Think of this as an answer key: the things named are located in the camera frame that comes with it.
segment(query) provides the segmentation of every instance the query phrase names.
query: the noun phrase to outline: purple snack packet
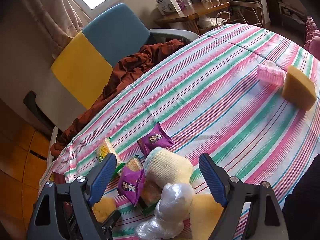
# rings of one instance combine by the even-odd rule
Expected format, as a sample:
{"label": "purple snack packet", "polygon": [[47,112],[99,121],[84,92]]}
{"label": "purple snack packet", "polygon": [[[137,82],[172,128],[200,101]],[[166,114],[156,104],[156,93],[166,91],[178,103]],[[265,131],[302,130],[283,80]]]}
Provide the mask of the purple snack packet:
{"label": "purple snack packet", "polygon": [[134,206],[136,206],[145,181],[144,169],[132,171],[124,166],[119,183],[119,196],[124,195]]}
{"label": "purple snack packet", "polygon": [[145,158],[157,147],[167,148],[174,145],[172,139],[162,130],[159,122],[150,133],[140,138],[137,143]]}

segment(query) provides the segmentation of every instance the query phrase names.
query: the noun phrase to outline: brown cloth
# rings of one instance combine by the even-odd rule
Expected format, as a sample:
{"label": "brown cloth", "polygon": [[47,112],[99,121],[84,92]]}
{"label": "brown cloth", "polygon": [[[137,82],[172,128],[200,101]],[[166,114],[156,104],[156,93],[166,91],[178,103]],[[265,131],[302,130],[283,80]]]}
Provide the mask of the brown cloth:
{"label": "brown cloth", "polygon": [[78,116],[72,125],[58,136],[58,140],[50,148],[51,155],[58,157],[74,136],[123,89],[132,84],[144,73],[162,60],[181,49],[185,44],[176,39],[166,43],[144,45],[138,53],[124,57],[114,67],[108,84],[90,109]]}

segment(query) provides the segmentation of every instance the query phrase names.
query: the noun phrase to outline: blue gripper pad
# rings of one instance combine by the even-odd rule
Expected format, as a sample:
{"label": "blue gripper pad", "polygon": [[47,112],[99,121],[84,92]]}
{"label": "blue gripper pad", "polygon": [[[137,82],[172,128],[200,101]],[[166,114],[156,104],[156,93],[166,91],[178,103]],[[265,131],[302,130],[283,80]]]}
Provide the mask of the blue gripper pad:
{"label": "blue gripper pad", "polygon": [[97,169],[100,168],[100,172],[96,175],[90,187],[90,196],[87,201],[90,207],[101,200],[102,195],[106,190],[107,185],[109,184],[116,169],[116,163],[116,156],[114,154],[111,154],[111,156],[107,160],[103,159],[100,164],[94,167]]}
{"label": "blue gripper pad", "polygon": [[205,157],[205,154],[201,154],[199,157],[199,169],[210,189],[211,194],[213,195],[214,200],[225,208],[228,205],[225,187],[217,173],[214,171],[212,165]]}

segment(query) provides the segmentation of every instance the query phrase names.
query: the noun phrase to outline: clear plastic wrap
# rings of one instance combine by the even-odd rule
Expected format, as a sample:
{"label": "clear plastic wrap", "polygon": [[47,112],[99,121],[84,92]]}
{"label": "clear plastic wrap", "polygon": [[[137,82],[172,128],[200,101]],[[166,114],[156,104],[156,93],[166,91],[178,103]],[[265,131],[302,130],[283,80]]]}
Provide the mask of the clear plastic wrap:
{"label": "clear plastic wrap", "polygon": [[160,240],[180,234],[184,228],[183,220],[189,215],[194,194],[190,184],[166,184],[156,206],[154,217],[140,223],[135,230],[135,235],[140,240]]}

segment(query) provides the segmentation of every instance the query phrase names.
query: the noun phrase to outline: wooden table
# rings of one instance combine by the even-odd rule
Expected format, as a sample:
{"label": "wooden table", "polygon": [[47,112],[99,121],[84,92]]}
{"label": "wooden table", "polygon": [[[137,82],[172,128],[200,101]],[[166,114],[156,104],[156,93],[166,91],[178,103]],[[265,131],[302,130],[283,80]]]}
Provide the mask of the wooden table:
{"label": "wooden table", "polygon": [[200,33],[195,19],[199,18],[201,15],[215,12],[220,9],[227,8],[228,6],[230,6],[228,2],[195,3],[191,6],[187,6],[180,12],[165,15],[160,19],[155,20],[155,23],[161,28],[170,29],[169,23],[184,22],[189,31],[199,35]]}

